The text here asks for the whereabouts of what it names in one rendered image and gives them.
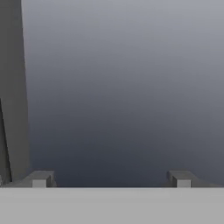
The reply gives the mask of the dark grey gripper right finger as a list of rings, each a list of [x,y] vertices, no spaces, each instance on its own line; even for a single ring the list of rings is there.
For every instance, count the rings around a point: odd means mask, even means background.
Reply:
[[[167,185],[169,187],[186,187],[186,188],[216,188],[219,185],[209,183],[198,178],[190,171],[168,171]]]

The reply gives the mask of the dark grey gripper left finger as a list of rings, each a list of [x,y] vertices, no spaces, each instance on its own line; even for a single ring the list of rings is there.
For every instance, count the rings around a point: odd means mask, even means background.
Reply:
[[[54,171],[33,171],[27,177],[10,182],[9,184],[3,185],[3,188],[47,188],[56,187],[57,183],[55,180]]]

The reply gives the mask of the grey fridge door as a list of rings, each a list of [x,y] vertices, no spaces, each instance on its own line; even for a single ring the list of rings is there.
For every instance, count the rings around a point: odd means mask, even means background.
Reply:
[[[224,185],[224,0],[22,0],[31,165],[60,186]]]

